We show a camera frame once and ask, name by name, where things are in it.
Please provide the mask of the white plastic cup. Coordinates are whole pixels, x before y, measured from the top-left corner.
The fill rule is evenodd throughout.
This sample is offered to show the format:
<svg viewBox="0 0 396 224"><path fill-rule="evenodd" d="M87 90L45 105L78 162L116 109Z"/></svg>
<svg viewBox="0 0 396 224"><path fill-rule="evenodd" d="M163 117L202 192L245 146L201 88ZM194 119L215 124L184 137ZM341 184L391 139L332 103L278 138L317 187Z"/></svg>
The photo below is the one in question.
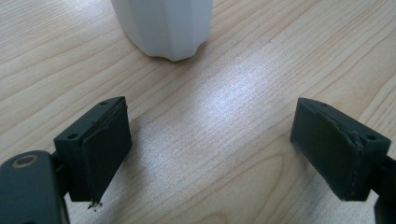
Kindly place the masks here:
<svg viewBox="0 0 396 224"><path fill-rule="evenodd" d="M213 0L111 0L120 26L150 57L192 57L210 36Z"/></svg>

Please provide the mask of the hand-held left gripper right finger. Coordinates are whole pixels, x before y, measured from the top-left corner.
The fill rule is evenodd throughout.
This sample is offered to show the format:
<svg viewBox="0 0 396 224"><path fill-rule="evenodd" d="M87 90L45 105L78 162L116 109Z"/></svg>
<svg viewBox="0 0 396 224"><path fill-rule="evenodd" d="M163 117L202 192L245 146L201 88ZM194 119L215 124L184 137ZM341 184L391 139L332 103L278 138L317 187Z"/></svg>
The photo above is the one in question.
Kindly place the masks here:
<svg viewBox="0 0 396 224"><path fill-rule="evenodd" d="M325 103L300 98L290 141L343 201L363 202L374 190L391 200L390 140Z"/></svg>

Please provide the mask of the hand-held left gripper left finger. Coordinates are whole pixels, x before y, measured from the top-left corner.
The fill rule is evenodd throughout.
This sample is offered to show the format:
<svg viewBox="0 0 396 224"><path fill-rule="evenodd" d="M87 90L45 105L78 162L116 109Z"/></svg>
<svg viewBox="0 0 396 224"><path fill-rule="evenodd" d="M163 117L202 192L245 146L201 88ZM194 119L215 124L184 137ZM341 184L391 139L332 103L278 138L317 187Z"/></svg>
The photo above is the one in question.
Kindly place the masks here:
<svg viewBox="0 0 396 224"><path fill-rule="evenodd" d="M132 147L126 99L95 105L54 138L74 202L99 203Z"/></svg>

